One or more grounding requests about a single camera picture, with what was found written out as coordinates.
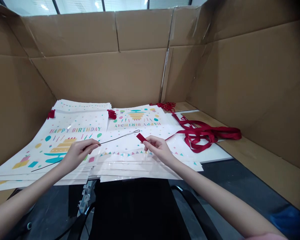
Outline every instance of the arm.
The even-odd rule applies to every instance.
[[[2,239],[36,203],[36,201],[56,182],[72,172],[99,146],[94,139],[75,142],[64,159],[44,176],[0,205],[0,239]]]
[[[243,237],[274,233],[284,236],[261,214],[218,184],[176,159],[164,139],[150,136],[144,141],[145,151],[153,152],[203,197]]]

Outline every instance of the window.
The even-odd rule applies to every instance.
[[[20,16],[172,8],[189,0],[0,0]]]
[[[60,14],[103,12],[101,0],[56,0]]]
[[[147,0],[104,0],[106,11],[147,9]]]
[[[52,0],[4,0],[4,3],[20,16],[57,14]]]
[[[150,9],[172,8],[189,5],[189,0],[150,0]]]

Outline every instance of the black chair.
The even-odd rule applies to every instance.
[[[94,208],[89,240],[191,239],[172,189],[178,190],[194,212],[209,240],[221,240],[196,197],[166,179],[139,178],[95,185],[96,201],[78,217],[68,240],[80,239],[87,216]]]

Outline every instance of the ceiling light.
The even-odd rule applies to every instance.
[[[42,7],[44,10],[49,11],[49,8],[47,8],[46,5],[41,4],[41,7]]]

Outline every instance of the left hand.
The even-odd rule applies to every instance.
[[[75,170],[86,156],[91,154],[91,152],[99,146],[101,146],[100,143],[92,138],[74,142],[66,156],[58,165],[68,174]]]

